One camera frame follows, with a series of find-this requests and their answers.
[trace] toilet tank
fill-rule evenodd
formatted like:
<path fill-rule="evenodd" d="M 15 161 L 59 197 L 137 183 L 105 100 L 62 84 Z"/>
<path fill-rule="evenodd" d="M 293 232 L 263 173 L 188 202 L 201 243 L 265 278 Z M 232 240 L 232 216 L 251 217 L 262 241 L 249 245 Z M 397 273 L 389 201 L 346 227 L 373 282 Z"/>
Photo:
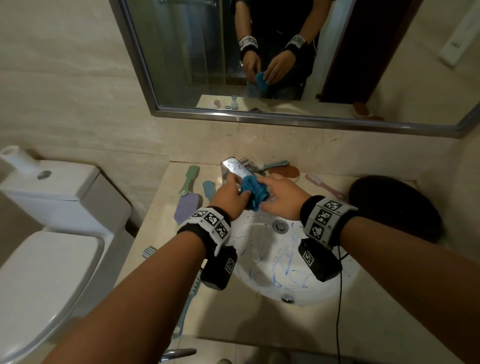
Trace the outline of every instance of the toilet tank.
<path fill-rule="evenodd" d="M 47 230 L 103 237 L 123 229 L 132 208 L 97 167 L 41 160 L 40 170 L 15 170 L 0 191 Z"/>

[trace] blue towel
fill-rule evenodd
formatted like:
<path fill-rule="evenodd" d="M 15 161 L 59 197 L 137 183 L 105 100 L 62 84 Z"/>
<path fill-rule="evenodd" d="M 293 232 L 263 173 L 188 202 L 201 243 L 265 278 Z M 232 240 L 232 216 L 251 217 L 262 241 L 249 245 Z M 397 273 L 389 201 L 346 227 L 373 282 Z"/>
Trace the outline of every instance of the blue towel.
<path fill-rule="evenodd" d="M 257 79 L 257 87 L 260 92 L 267 92 L 268 91 L 268 85 L 264 81 L 264 72 L 257 73 L 255 78 Z"/>
<path fill-rule="evenodd" d="M 250 208 L 253 211 L 258 211 L 260 204 L 270 196 L 267 192 L 266 184 L 258 182 L 255 176 L 247 176 L 243 178 L 240 186 L 240 193 L 247 190 L 252 193 L 248 200 L 247 208 Z"/>

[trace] brown round object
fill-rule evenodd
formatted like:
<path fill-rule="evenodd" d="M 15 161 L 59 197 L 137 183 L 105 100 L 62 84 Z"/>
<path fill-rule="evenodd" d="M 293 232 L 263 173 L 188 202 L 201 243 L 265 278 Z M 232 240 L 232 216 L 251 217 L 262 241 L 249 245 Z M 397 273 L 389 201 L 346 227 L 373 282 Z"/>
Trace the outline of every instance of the brown round object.
<path fill-rule="evenodd" d="M 381 116 L 374 115 L 374 116 L 371 116 L 371 117 L 367 118 L 367 120 L 385 121 L 385 118 L 383 118 Z"/>
<path fill-rule="evenodd" d="M 355 102 L 352 107 L 352 114 L 356 119 L 365 119 L 370 115 L 370 110 L 363 102 Z"/>
<path fill-rule="evenodd" d="M 268 169 L 268 173 L 277 173 L 287 178 L 297 178 L 300 176 L 300 171 L 294 166 L 272 167 Z"/>

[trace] jeans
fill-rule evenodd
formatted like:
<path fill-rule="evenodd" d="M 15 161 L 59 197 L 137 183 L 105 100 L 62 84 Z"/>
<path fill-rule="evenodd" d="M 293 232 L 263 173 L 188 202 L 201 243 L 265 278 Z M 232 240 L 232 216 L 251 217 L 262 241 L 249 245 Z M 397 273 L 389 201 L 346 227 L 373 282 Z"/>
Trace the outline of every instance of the jeans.
<path fill-rule="evenodd" d="M 267 92 L 260 92 L 257 84 L 253 84 L 247 81 L 247 97 L 251 98 L 274 98 L 278 100 L 300 100 L 303 95 L 305 83 L 301 83 L 298 86 L 290 86 L 284 88 L 277 88 L 272 85 L 268 88 Z"/>

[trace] toilet lid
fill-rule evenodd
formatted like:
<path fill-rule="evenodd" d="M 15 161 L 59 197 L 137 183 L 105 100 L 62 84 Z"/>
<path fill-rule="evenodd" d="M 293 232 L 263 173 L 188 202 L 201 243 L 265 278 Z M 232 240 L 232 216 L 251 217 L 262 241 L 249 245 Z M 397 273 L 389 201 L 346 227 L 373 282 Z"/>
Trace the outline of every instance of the toilet lid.
<path fill-rule="evenodd" d="M 31 351 L 66 316 L 103 252 L 100 238 L 38 231 L 0 268 L 0 364 Z"/>

